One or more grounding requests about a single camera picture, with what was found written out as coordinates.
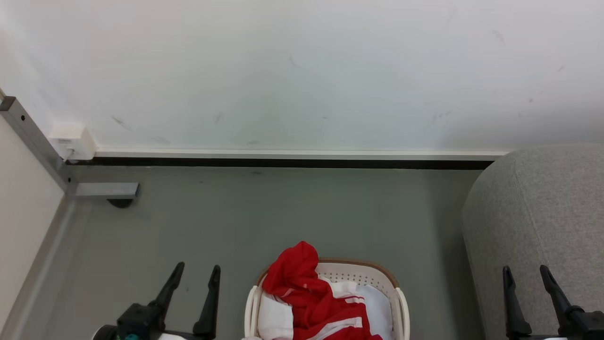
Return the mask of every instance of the brown basket rim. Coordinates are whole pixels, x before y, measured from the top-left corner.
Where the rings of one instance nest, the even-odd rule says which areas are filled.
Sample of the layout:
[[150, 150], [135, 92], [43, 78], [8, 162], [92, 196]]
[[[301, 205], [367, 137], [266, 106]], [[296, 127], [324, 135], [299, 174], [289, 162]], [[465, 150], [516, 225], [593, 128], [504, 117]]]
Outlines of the brown basket rim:
[[[390, 280], [390, 283], [392, 284], [392, 286], [394, 288], [399, 287], [399, 282], [396, 281], [396, 278], [394, 277], [394, 275], [388, 269], [382, 267], [381, 265], [379, 265], [375, 262], [365, 261], [365, 260], [356, 260], [356, 259], [352, 259], [352, 258], [343, 258], [343, 257], [319, 257], [319, 263], [341, 263], [341, 264], [354, 264], [357, 266], [371, 267], [371, 268], [379, 270], [384, 275], [386, 275], [386, 277]], [[266, 276], [266, 274], [268, 274], [269, 268], [270, 268], [270, 266], [268, 266], [265, 270], [262, 271], [262, 274], [256, 281], [257, 286], [260, 286], [260, 282]]]

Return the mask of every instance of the power outlet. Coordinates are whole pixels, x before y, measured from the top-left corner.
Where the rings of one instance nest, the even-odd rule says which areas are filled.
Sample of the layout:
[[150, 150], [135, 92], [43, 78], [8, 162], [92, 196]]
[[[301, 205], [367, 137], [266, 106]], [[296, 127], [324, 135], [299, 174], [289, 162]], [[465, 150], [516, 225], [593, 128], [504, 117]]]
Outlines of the power outlet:
[[97, 152], [88, 129], [79, 123], [55, 124], [48, 140], [63, 159], [89, 160]]

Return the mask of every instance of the gray floor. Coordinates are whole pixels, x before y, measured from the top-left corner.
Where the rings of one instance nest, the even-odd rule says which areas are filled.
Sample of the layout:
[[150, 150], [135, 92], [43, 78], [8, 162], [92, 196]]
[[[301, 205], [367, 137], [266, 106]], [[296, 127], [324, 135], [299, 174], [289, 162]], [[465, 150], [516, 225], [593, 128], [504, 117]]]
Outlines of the gray floor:
[[89, 339], [133, 302], [155, 297], [178, 261], [169, 329], [189, 331], [214, 264], [217, 339], [243, 336], [259, 273], [300, 240], [320, 256], [374, 261], [405, 292], [413, 340], [481, 339], [460, 232], [479, 171], [75, 167], [80, 180], [140, 181], [128, 209], [92, 204], [47, 339]]

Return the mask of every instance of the metal frame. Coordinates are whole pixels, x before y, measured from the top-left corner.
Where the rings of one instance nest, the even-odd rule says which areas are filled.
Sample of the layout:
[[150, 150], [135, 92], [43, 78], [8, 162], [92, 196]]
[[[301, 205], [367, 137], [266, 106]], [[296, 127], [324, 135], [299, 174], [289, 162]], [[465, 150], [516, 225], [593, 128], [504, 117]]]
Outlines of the metal frame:
[[110, 200], [131, 200], [137, 196], [139, 183], [78, 182], [17, 98], [4, 97], [0, 103], [0, 115], [13, 128], [66, 195], [76, 198], [105, 198]]

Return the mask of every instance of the red jacket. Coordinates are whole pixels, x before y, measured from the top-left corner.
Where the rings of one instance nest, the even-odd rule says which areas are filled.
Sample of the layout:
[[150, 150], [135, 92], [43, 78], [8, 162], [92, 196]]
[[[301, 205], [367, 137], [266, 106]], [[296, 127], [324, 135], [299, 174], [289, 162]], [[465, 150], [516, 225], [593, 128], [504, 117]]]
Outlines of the red jacket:
[[315, 248], [302, 241], [279, 256], [262, 283], [267, 293], [292, 306], [294, 340], [381, 340], [370, 333], [364, 303], [333, 297], [329, 283], [315, 272], [318, 262]]

